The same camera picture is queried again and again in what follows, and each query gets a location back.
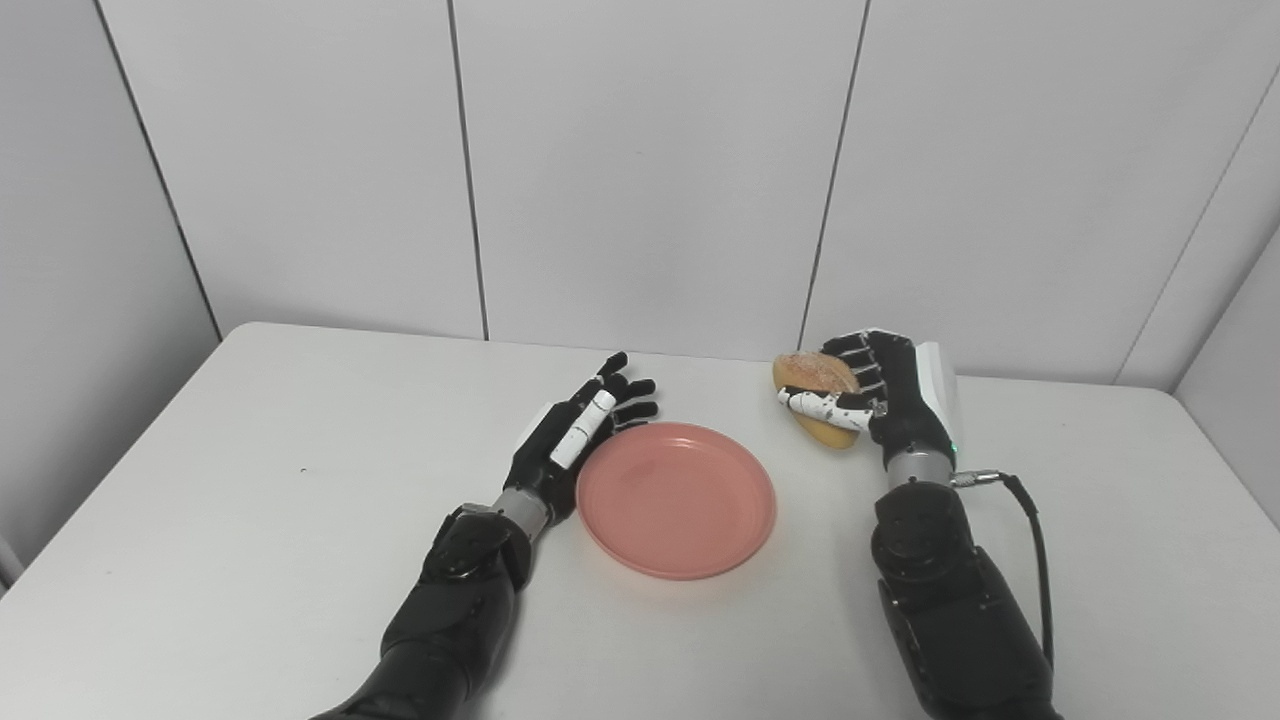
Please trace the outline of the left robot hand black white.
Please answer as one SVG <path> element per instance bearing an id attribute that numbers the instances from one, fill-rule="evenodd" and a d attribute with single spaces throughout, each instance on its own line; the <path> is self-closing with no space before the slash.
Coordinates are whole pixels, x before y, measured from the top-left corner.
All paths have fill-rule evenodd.
<path id="1" fill-rule="evenodd" d="M 570 398 L 550 405 L 516 448 L 503 493 L 538 502 L 547 527 L 575 510 L 579 473 L 595 450 L 657 419 L 657 383 L 626 377 L 627 365 L 626 352 L 609 356 Z"/>

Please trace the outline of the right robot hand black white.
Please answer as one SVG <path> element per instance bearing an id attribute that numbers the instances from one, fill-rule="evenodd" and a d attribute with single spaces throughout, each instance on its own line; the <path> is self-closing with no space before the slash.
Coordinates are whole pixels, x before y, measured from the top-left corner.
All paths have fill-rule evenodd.
<path id="1" fill-rule="evenodd" d="M 959 468 L 956 377 L 938 343 L 867 328 L 780 355 L 771 372 L 778 402 L 819 445 L 869 439 L 886 461 L 924 448 Z"/>

